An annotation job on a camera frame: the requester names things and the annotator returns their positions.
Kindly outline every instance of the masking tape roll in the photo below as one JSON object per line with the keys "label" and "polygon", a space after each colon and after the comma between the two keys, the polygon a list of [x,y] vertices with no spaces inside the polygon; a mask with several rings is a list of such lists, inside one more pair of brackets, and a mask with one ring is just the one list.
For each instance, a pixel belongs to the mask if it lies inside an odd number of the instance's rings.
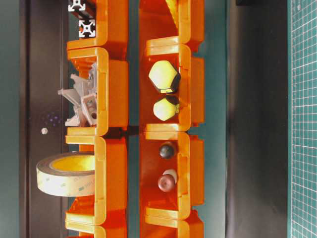
{"label": "masking tape roll", "polygon": [[95,156],[90,152],[71,152],[41,160],[37,166],[38,188],[62,197],[94,195]]}

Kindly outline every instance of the green cutting mat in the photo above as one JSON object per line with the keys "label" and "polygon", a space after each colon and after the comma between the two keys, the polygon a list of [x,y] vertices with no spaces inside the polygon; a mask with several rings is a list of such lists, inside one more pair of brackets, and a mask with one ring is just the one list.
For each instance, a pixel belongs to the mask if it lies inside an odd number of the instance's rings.
{"label": "green cutting mat", "polygon": [[317,0],[290,0],[289,237],[317,238]]}

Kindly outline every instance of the orange plastic bin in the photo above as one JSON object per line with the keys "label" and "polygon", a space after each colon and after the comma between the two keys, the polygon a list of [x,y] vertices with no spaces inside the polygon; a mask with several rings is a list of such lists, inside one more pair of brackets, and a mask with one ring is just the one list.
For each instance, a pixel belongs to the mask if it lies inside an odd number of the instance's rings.
{"label": "orange plastic bin", "polygon": [[68,135],[99,135],[109,127],[126,129],[129,120],[128,63],[109,59],[103,48],[87,48],[68,51],[68,59],[79,72],[88,78],[93,63],[97,63],[97,126],[68,127]]}
{"label": "orange plastic bin", "polygon": [[124,138],[66,136],[67,144],[79,144],[80,151],[95,152],[95,195],[77,197],[66,222],[100,225],[108,214],[127,206],[127,150]]}
{"label": "orange plastic bin", "polygon": [[104,47],[111,59],[124,60],[128,42],[128,0],[92,0],[96,6],[96,37],[69,41],[67,50]]}
{"label": "orange plastic bin", "polygon": [[109,218],[100,226],[92,226],[81,223],[66,222],[69,230],[78,231],[81,238],[126,238],[127,223],[125,213],[113,212]]}
{"label": "orange plastic bin", "polygon": [[[163,159],[159,148],[171,142],[177,153]],[[177,172],[174,190],[163,192],[158,178],[165,170]],[[204,142],[184,132],[143,132],[140,134],[140,214],[184,220],[192,206],[204,203]]]}
{"label": "orange plastic bin", "polygon": [[[161,121],[153,113],[153,105],[165,95],[157,92],[149,79],[153,64],[169,61],[180,73],[178,91],[180,112],[167,121]],[[140,130],[187,131],[205,121],[205,63],[203,58],[192,56],[187,45],[146,48],[140,62]]]}
{"label": "orange plastic bin", "polygon": [[204,223],[192,210],[186,220],[140,216],[140,238],[204,238]]}
{"label": "orange plastic bin", "polygon": [[142,0],[139,8],[142,48],[186,44],[196,52],[204,41],[204,0]]}

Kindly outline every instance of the black surface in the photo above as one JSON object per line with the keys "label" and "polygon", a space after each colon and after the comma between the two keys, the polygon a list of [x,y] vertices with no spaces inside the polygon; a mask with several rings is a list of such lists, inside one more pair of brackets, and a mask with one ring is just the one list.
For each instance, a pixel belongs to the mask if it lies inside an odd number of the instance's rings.
{"label": "black surface", "polygon": [[67,198],[38,190],[36,164],[67,151],[68,103],[57,94],[68,86],[67,1],[21,0],[20,12],[20,237],[66,237]]}
{"label": "black surface", "polygon": [[236,0],[237,6],[248,6],[254,3],[256,0]]}
{"label": "black surface", "polygon": [[228,10],[226,237],[287,236],[287,0]]}

